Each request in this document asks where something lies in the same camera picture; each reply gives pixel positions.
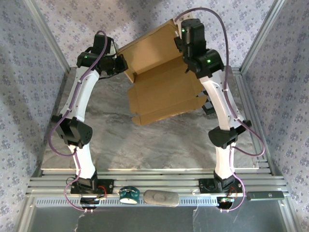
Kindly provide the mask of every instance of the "purple cable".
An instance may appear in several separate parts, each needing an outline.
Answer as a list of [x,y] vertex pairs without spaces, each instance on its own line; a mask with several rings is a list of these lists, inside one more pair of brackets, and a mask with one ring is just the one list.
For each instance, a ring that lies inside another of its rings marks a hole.
[[99,60],[102,58],[102,56],[104,55],[105,53],[105,50],[106,50],[106,47],[107,47],[107,35],[104,31],[102,30],[99,30],[97,32],[97,34],[99,34],[100,32],[102,32],[104,34],[104,37],[105,37],[105,40],[104,40],[104,47],[103,47],[103,50],[102,52],[100,53],[99,57],[95,60],[95,62],[87,69],[87,71],[81,76],[81,78],[79,79],[79,82],[77,83],[76,87],[75,87],[75,90],[74,90],[74,93],[73,93],[73,96],[72,96],[72,100],[71,100],[71,103],[69,104],[69,108],[68,110],[66,111],[66,113],[62,116],[62,118],[53,126],[52,130],[50,131],[49,133],[49,137],[48,137],[48,144],[51,148],[51,150],[53,152],[55,152],[57,155],[59,156],[62,156],[62,157],[72,157],[74,155],[76,155],[76,150],[74,150],[74,152],[72,154],[69,154],[69,155],[66,155],[66,154],[62,154],[60,152],[58,152],[53,144],[52,144],[52,134],[56,131],[57,127],[62,123],[62,121],[68,116],[68,114],[71,112],[72,110],[72,107],[74,106],[75,104],[75,101],[76,101],[76,98],[77,98],[77,94],[79,92],[79,89],[81,88],[81,85],[82,85],[82,82],[83,80],[87,77],[87,75],[89,74],[89,72],[93,69],[93,67],[99,62]]
[[[192,12],[192,11],[207,11],[207,12],[210,12],[212,13],[213,15],[215,15],[217,17],[217,19],[219,20],[221,26],[222,26],[222,29],[223,29],[223,34],[224,34],[224,39],[225,39],[225,49],[226,49],[226,69],[225,69],[225,80],[224,80],[224,84],[223,84],[223,87],[224,89],[227,89],[227,78],[228,78],[228,66],[229,66],[229,52],[228,52],[228,40],[227,40],[227,33],[226,33],[226,29],[225,29],[225,26],[224,26],[224,22],[223,20],[220,18],[220,16],[213,10],[211,9],[208,9],[208,8],[205,8],[205,7],[197,7],[197,8],[192,8],[190,10],[187,10],[187,11],[184,11],[182,12],[180,15],[178,15],[176,18],[175,18],[175,22],[181,17],[183,16],[184,14],[187,14],[189,12]],[[230,169],[232,171],[232,175],[240,182],[240,184],[242,185],[242,192],[243,192],[243,196],[242,196],[242,199],[241,199],[241,202],[239,203],[238,206],[236,206],[235,208],[232,208],[232,209],[228,209],[228,210],[225,210],[225,211],[233,211],[233,210],[236,210],[238,209],[243,201],[245,200],[245,196],[246,196],[246,190],[245,190],[245,185],[243,183],[243,181],[237,177],[234,173],[234,170],[231,168],[233,163],[232,163],[232,149],[236,149],[248,156],[251,156],[251,157],[259,157],[259,156],[262,156],[264,153],[265,153],[265,144],[262,140],[262,138],[255,132],[253,131],[250,127],[248,127],[246,124],[244,124],[238,117],[237,117],[237,114],[235,113],[233,107],[232,107],[232,104],[228,98],[228,95],[227,95],[227,91],[224,91],[224,97],[225,97],[225,100],[226,100],[226,103],[227,103],[227,106],[228,108],[230,109],[233,117],[234,117],[234,120],[237,120],[244,128],[246,128],[249,132],[251,132],[255,137],[257,137],[257,139],[260,141],[261,145],[262,145],[262,151],[259,153],[259,154],[251,154],[251,153],[248,153],[236,146],[231,146],[230,147],[230,155],[229,155],[229,160],[230,160]]]
[[81,208],[78,208],[77,206],[75,206],[75,205],[68,199],[68,196],[67,196],[68,187],[69,187],[70,185],[72,185],[74,182],[76,182],[76,181],[79,179],[80,175],[81,175],[81,165],[80,165],[80,163],[79,163],[79,161],[78,161],[78,158],[77,158],[76,149],[77,149],[77,148],[74,149],[74,153],[75,153],[75,156],[74,156],[74,157],[75,157],[76,164],[77,164],[77,168],[78,168],[78,175],[76,176],[76,178],[75,178],[74,180],[72,180],[71,182],[69,182],[69,183],[65,186],[65,188],[64,188],[64,190],[63,190],[63,193],[64,193],[64,197],[67,199],[68,203],[69,203],[74,209],[77,209],[77,210],[79,210],[79,211],[85,211],[84,209],[81,209]]
[[71,182],[69,182],[65,188],[64,188],[64,196],[65,198],[67,199],[67,201],[69,202],[69,204],[74,208],[74,209],[77,209],[79,211],[84,211],[83,209],[80,209],[78,208],[77,206],[75,206],[67,197],[67,189],[68,187],[73,184],[74,182],[76,182],[80,175],[81,175],[81,166],[79,164],[79,160],[78,160],[78,157],[77,157],[77,148],[74,149],[74,152],[72,154],[69,154],[69,155],[66,155],[66,154],[62,154],[60,152],[58,152],[53,144],[52,144],[52,134],[56,131],[57,127],[62,123],[62,121],[68,116],[68,114],[71,112],[71,109],[72,107],[74,106],[75,104],[75,101],[76,101],[76,98],[77,98],[77,94],[81,88],[81,85],[82,85],[82,82],[83,80],[87,77],[87,75],[90,73],[90,71],[94,68],[94,66],[99,62],[99,60],[102,58],[102,56],[104,55],[105,53],[105,50],[106,50],[106,47],[107,47],[107,35],[104,31],[102,30],[99,30],[97,32],[97,34],[99,34],[100,32],[103,33],[104,37],[105,37],[105,40],[104,40],[104,47],[103,47],[103,50],[102,52],[100,53],[100,55],[98,56],[98,58],[95,60],[95,62],[87,69],[87,71],[81,76],[81,78],[79,79],[79,82],[77,83],[76,87],[75,87],[75,90],[73,92],[73,96],[72,96],[72,100],[71,100],[71,103],[69,104],[69,108],[68,110],[66,111],[66,113],[62,116],[62,118],[52,127],[52,130],[50,131],[49,133],[49,137],[48,137],[48,144],[51,148],[52,151],[54,151],[57,155],[59,156],[62,156],[62,157],[72,157],[74,156],[75,157],[75,160],[76,160],[76,164],[77,164],[77,168],[78,168],[78,175],[76,176],[76,178],[74,180],[72,180]]

